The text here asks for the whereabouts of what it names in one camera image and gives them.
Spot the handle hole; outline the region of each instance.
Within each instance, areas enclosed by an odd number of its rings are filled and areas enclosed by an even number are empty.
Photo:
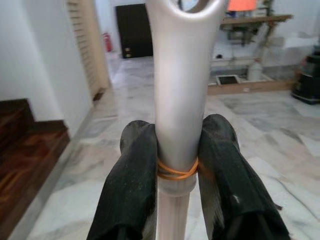
[[[201,12],[213,0],[173,0],[181,11],[191,14]]]

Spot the dark doorway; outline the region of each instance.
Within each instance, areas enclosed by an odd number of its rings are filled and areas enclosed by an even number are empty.
[[[153,55],[152,36],[144,4],[116,6],[116,18],[124,59]]]

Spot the white plastic tube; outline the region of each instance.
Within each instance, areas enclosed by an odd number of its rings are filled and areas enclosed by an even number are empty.
[[[213,47],[227,0],[200,0],[190,12],[172,0],[147,0],[155,78],[155,131],[159,158],[187,172],[202,130]],[[196,177],[159,179],[159,240],[183,240],[189,194]]]

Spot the wooden staircase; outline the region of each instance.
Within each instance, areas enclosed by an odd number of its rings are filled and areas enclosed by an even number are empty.
[[[62,120],[36,122],[26,99],[0,101],[0,240],[6,240],[69,143]]]

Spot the orange lamp shade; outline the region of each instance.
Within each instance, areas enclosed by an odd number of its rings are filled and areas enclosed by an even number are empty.
[[[228,11],[252,11],[257,8],[257,0],[230,0]]]

